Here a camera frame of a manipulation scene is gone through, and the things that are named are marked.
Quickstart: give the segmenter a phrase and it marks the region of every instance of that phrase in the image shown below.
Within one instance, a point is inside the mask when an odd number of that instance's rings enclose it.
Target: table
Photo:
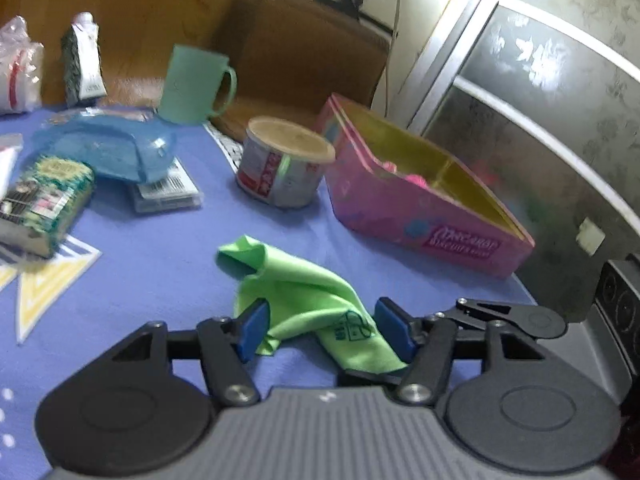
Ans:
[[[2,118],[0,134],[23,133],[24,158],[30,133],[50,114],[40,110]],[[258,202],[236,185],[203,127],[180,127],[177,135],[177,155],[204,193],[201,209],[138,216],[125,184],[99,180],[72,235],[100,249],[102,256],[21,346],[15,338],[17,283],[0,292],[1,479],[36,480],[46,473],[49,466],[33,431],[36,407],[91,359],[149,320],[165,320],[170,330],[179,330],[210,316],[231,315],[239,276],[221,270],[216,249],[239,235],[336,272],[371,310],[380,296],[414,315],[449,308],[461,296],[532,302],[515,277],[489,278],[349,231],[335,219],[324,184],[318,199],[303,210],[282,211]],[[273,357],[257,357],[248,367],[263,396],[274,384],[332,386],[337,371],[313,336],[285,342]],[[174,368],[204,387],[196,362],[177,362]],[[477,363],[457,363],[452,381],[478,370]]]

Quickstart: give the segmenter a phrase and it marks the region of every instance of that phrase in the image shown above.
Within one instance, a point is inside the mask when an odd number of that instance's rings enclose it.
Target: white polka dot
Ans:
[[[13,435],[8,433],[2,436],[2,443],[7,447],[15,447],[15,439]]]

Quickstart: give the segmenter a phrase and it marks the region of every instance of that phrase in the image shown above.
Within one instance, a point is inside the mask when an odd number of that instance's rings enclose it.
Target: mug handle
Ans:
[[[234,97],[236,97],[236,88],[238,87],[238,78],[236,77],[236,71],[228,66],[226,67],[225,73],[229,74],[229,77],[231,78],[229,92],[226,94],[225,103],[222,105],[222,108],[220,108],[220,110],[214,110],[213,108],[211,109],[209,113],[212,117],[218,117],[219,115],[222,115],[231,104],[231,101],[234,100]]]

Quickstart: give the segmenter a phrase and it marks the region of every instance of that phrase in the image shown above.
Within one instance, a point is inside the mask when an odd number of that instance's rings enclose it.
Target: beige lid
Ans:
[[[318,164],[330,164],[335,160],[334,147],[299,124],[273,117],[255,117],[249,121],[248,129],[263,143],[287,155]]]

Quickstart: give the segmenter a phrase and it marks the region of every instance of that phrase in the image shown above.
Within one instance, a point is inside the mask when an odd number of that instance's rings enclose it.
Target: wooden wall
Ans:
[[[0,22],[16,14],[46,51],[43,100],[64,100],[60,38],[83,10],[100,26],[102,71],[111,102],[158,102],[174,43],[208,47],[232,0],[0,0]]]

